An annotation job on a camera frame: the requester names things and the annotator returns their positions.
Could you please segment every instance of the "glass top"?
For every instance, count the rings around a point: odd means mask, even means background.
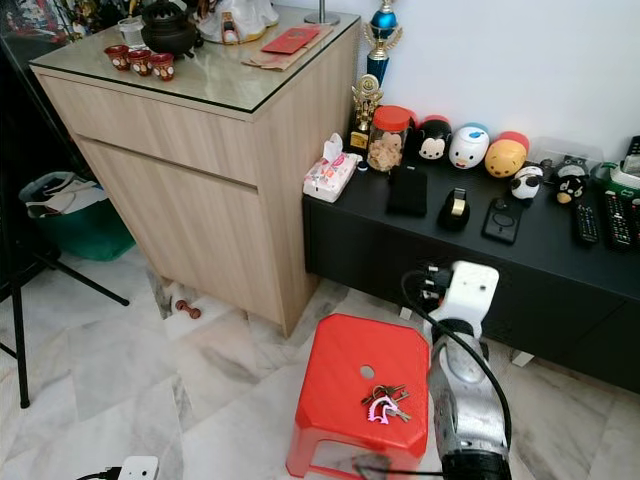
[[[195,58],[176,60],[175,78],[170,82],[154,76],[141,77],[133,70],[120,72],[113,68],[104,49],[124,43],[117,27],[48,53],[32,60],[31,64],[252,113],[360,18],[338,14],[340,23],[333,31],[284,72],[243,65],[243,60],[248,60],[285,30],[303,24],[305,15],[314,11],[277,5],[275,8],[280,21],[268,28],[262,38],[242,45],[205,42],[203,47],[194,50]]]

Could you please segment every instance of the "trophy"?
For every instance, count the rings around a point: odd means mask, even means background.
[[[382,0],[380,10],[364,26],[364,36],[373,47],[367,56],[367,73],[375,75],[380,85],[389,64],[387,52],[402,38],[402,27],[398,26],[391,2],[392,0]]]
[[[378,79],[370,74],[360,77],[358,84],[351,87],[351,90],[356,104],[356,122],[349,144],[355,150],[366,152],[369,146],[369,128],[373,120],[373,112],[378,108],[383,93]]]

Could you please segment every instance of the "red envelope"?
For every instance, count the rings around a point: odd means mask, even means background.
[[[290,28],[273,42],[262,47],[261,50],[291,55],[309,43],[318,33],[320,33],[320,29],[317,27]]]

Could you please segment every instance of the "red tea cup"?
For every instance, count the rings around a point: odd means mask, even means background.
[[[117,70],[125,71],[131,68],[131,64],[127,58],[129,47],[126,45],[112,45],[105,48],[104,53],[109,56],[109,60],[111,60],[112,65]]]
[[[171,53],[156,53],[151,55],[150,60],[156,77],[165,82],[173,79],[173,55]]]
[[[135,72],[146,77],[151,73],[151,50],[133,50],[129,52],[129,62]]]

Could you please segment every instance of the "red plastic stool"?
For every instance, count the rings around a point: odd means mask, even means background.
[[[373,369],[373,378],[362,375],[363,366]],[[427,448],[428,369],[427,342],[411,328],[339,314],[322,320],[298,401],[289,474],[302,478],[314,471],[360,478],[311,464],[318,442],[324,440],[385,455],[391,469],[416,469]],[[368,421],[369,406],[361,400],[376,385],[402,384],[410,396],[398,405],[411,420],[389,417],[388,425]]]

